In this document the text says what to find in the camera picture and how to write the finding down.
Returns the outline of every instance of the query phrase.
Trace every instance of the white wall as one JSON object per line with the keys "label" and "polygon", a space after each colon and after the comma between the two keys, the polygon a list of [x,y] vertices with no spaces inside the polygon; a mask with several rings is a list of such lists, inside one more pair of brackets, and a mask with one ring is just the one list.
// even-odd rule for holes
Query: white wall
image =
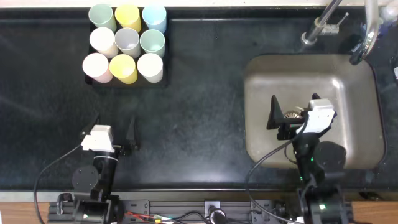
{"label": "white wall", "polygon": [[[331,0],[0,0],[0,7],[91,7],[99,2],[118,6],[133,2],[137,6],[157,3],[163,6],[326,6]],[[379,0],[386,5],[392,0]],[[340,6],[363,6],[364,0],[343,0]]]}

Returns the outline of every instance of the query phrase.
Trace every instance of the sink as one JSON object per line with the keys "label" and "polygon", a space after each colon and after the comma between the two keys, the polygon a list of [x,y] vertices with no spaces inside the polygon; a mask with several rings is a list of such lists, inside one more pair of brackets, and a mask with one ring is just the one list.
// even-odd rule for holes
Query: sink
{"label": "sink", "polygon": [[[244,77],[246,149],[254,161],[283,144],[277,129],[267,130],[271,96],[287,116],[308,106],[312,94],[328,98],[337,117],[321,141],[332,141],[346,151],[346,169],[371,169],[384,156],[376,84],[365,61],[349,63],[349,55],[262,55],[252,59]],[[287,148],[295,160],[293,147]],[[266,167],[297,167],[283,150],[263,162]]]}

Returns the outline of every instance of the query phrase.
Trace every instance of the yellow cup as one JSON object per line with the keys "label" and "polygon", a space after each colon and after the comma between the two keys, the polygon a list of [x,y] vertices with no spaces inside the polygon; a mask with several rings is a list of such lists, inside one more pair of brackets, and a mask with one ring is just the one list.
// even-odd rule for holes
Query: yellow cup
{"label": "yellow cup", "polygon": [[112,58],[109,63],[112,75],[125,84],[132,84],[137,80],[136,62],[129,55],[121,54]]}
{"label": "yellow cup", "polygon": [[140,32],[141,18],[137,6],[123,4],[116,8],[114,15],[123,28],[133,28],[137,32]]}

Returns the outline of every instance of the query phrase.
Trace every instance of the black countertop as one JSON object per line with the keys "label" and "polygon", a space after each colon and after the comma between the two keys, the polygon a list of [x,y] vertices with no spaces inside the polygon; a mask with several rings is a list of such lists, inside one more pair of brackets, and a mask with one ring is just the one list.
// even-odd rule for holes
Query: black countertop
{"label": "black countertop", "polygon": [[[2,10],[0,189],[31,190],[44,166],[79,144],[78,133],[96,112],[116,132],[132,114],[139,121],[141,150],[120,158],[115,190],[241,189],[253,165],[244,142],[246,64],[261,54],[349,54],[364,18],[363,9],[338,9],[332,22],[350,12],[339,35],[303,48],[299,37],[321,9],[169,9],[169,86],[118,89],[84,82],[87,11]],[[398,89],[390,66],[397,38],[398,29],[390,30],[368,57],[386,158],[373,170],[347,170],[344,188],[398,188]],[[75,152],[39,188],[70,190],[73,171],[91,163],[91,152]],[[296,169],[265,167],[252,181],[269,190],[300,184]]]}

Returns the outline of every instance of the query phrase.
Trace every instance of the sink drain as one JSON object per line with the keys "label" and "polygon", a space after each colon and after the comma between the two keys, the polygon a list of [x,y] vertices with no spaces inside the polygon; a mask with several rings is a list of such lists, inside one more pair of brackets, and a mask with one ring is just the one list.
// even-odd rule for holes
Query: sink drain
{"label": "sink drain", "polygon": [[285,113],[285,118],[303,118],[297,111],[288,111]]}

